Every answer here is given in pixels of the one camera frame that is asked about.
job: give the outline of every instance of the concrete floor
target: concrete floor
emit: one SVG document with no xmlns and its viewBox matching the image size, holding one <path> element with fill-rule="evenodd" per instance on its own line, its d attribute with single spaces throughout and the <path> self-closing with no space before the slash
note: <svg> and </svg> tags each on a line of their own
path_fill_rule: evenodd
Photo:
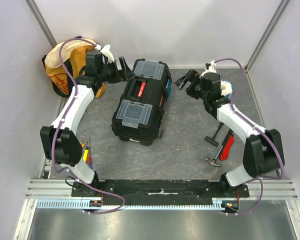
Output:
<svg viewBox="0 0 300 240">
<path fill-rule="evenodd" d="M 187 73 L 187 69 L 170 70 L 173 81 Z M 239 69 L 218 69 L 221 79 L 230 81 L 238 89 L 241 80 Z M 205 161 L 213 158 L 218 148 L 204 140 L 212 137 L 219 125 L 206 113 L 202 100 L 188 96 L 185 90 L 172 85 L 172 93 L 164 106 L 161 127 L 163 138 L 151 146 L 121 141 L 111 129 L 126 83 L 108 84 L 100 99 L 94 99 L 87 108 L 77 130 L 77 138 L 84 142 L 90 138 L 93 169 L 100 179 L 219 179 L 242 163 L 244 144 L 234 135 L 229 157 L 222 167 L 213 167 Z M 260 124 L 253 95 L 245 79 L 235 105 L 257 124 Z M 229 128 L 224 126 L 216 137 L 221 143 Z M 51 173 L 51 178 L 62 178 Z"/>
</svg>

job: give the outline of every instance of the robotic arm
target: robotic arm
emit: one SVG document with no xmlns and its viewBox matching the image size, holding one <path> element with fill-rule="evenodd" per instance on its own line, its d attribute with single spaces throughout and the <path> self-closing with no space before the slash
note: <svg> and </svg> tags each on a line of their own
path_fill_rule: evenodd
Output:
<svg viewBox="0 0 300 240">
<path fill-rule="evenodd" d="M 68 167 L 76 176 L 87 184 L 96 186 L 98 175 L 88 167 L 83 160 L 83 150 L 76 137 L 77 128 L 89 103 L 95 98 L 97 91 L 103 82 L 118 83 L 127 81 L 133 72 L 129 69 L 125 59 L 119 57 L 121 70 L 118 70 L 114 56 L 110 52 L 110 45 L 103 48 L 97 45 L 96 49 L 86 53 L 85 75 L 79 75 L 77 83 L 77 95 L 75 87 L 59 116 L 51 126 L 43 126 L 40 137 L 45 157 L 52 159 L 52 142 L 57 127 L 62 121 L 55 143 L 55 161 L 62 167 Z M 75 98 L 65 118 L 62 118 L 68 106 Z"/>
<path fill-rule="evenodd" d="M 242 164 L 221 176 L 221 183 L 228 189 L 280 167 L 270 144 L 256 128 L 269 137 L 277 148 L 283 164 L 285 162 L 280 133 L 275 129 L 267 130 L 259 126 L 241 113 L 234 104 L 231 106 L 230 100 L 222 95 L 220 75 L 217 74 L 215 65 L 214 61 L 207 63 L 206 70 L 201 75 L 191 69 L 175 84 L 182 90 L 186 83 L 190 82 L 186 88 L 187 95 L 197 100 L 202 99 L 205 110 L 215 119 L 226 124 L 245 143 Z"/>
</svg>

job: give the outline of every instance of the black cable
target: black cable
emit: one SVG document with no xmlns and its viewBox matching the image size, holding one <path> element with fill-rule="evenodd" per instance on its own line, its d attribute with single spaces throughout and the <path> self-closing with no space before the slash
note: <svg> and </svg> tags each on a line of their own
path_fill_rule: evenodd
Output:
<svg viewBox="0 0 300 240">
<path fill-rule="evenodd" d="M 75 178 L 74 177 L 72 177 L 72 176 L 67 176 L 65 179 L 64 179 L 64 181 L 65 181 L 65 184 L 67 184 L 68 186 L 70 186 L 70 187 L 74 187 L 72 184 L 70 184 L 68 181 L 67 181 L 67 178 L 70 178 L 70 179 L 72 179 L 72 180 L 75 180 Z"/>
</svg>

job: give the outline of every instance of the reflective metal surface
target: reflective metal surface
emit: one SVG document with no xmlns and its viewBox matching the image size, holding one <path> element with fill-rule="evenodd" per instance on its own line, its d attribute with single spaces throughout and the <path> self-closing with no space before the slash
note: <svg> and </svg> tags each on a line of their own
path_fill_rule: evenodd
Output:
<svg viewBox="0 0 300 240">
<path fill-rule="evenodd" d="M 241 203 L 241 209 L 255 202 Z M 244 215 L 220 211 L 37 209 L 29 240 L 296 240 L 284 201 L 262 202 Z"/>
</svg>

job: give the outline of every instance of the blue object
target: blue object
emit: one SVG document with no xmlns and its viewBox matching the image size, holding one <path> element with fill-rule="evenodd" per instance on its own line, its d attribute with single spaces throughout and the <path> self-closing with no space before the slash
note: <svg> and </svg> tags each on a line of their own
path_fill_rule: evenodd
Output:
<svg viewBox="0 0 300 240">
<path fill-rule="evenodd" d="M 168 79 L 168 83 L 166 84 L 166 89 L 168 91 L 168 98 L 170 97 L 171 94 L 171 84 L 172 84 L 171 79 Z"/>
</svg>

